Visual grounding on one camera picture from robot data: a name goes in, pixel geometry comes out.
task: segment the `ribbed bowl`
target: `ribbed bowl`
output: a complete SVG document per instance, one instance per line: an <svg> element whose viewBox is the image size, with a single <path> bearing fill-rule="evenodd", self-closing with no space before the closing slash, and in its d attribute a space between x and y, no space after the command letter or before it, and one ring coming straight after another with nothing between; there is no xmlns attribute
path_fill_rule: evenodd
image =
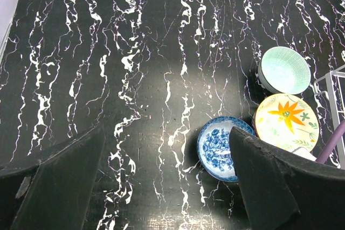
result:
<svg viewBox="0 0 345 230"><path fill-rule="evenodd" d="M258 67L261 84L271 93L299 94L311 81L311 72L304 58L286 47L266 51Z"/></svg>

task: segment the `plate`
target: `plate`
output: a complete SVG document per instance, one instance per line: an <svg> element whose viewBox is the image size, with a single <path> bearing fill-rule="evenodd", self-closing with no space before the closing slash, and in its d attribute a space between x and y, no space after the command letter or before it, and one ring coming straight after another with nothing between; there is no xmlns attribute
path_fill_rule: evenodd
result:
<svg viewBox="0 0 345 230"><path fill-rule="evenodd" d="M303 147L309 152L319 138L319 122L311 107L289 94L274 94L260 105L254 119L263 141L292 152Z"/></svg>
<svg viewBox="0 0 345 230"><path fill-rule="evenodd" d="M255 135L254 130L244 121L231 116L221 116L205 124L197 143L199 159L206 171L225 182L237 182L229 144L230 131L234 126Z"/></svg>

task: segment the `marble countertop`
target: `marble countertop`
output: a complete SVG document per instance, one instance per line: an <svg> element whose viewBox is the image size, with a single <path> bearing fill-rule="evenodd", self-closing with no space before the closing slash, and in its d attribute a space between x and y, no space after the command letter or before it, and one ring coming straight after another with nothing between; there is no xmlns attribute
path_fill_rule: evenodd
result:
<svg viewBox="0 0 345 230"><path fill-rule="evenodd" d="M345 0L19 0L0 70L0 161L103 123L84 229L248 229L240 190L200 165L211 118L250 123L265 51L301 53L312 81L345 60ZM302 97L321 135L324 97ZM334 152L329 165L337 166Z"/></svg>

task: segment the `blue and white plate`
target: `blue and white plate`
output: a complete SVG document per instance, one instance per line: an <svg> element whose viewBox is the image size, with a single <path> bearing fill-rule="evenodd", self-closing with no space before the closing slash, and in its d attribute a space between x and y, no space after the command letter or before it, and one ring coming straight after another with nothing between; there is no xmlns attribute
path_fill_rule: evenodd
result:
<svg viewBox="0 0 345 230"><path fill-rule="evenodd" d="M221 116L205 124L197 143L199 159L206 171L225 182L237 182L229 143L230 131L234 126L255 135L254 130L244 121L231 116Z"/></svg>

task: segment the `dishware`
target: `dishware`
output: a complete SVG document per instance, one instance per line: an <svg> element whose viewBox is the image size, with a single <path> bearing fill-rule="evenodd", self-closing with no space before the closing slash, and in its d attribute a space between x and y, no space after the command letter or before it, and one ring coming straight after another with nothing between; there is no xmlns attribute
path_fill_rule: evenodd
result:
<svg viewBox="0 0 345 230"><path fill-rule="evenodd" d="M265 52L258 66L259 80L271 93L299 94L310 84L311 72L304 58L287 47Z"/></svg>
<svg viewBox="0 0 345 230"><path fill-rule="evenodd" d="M254 122L259 138L290 152L297 147L310 152L319 138L319 122L313 110L294 95L267 97L259 105Z"/></svg>
<svg viewBox="0 0 345 230"><path fill-rule="evenodd" d="M197 142L201 164L210 175L225 182L237 182L229 143L229 134L234 126L255 135L254 130L244 121L221 116L205 124Z"/></svg>

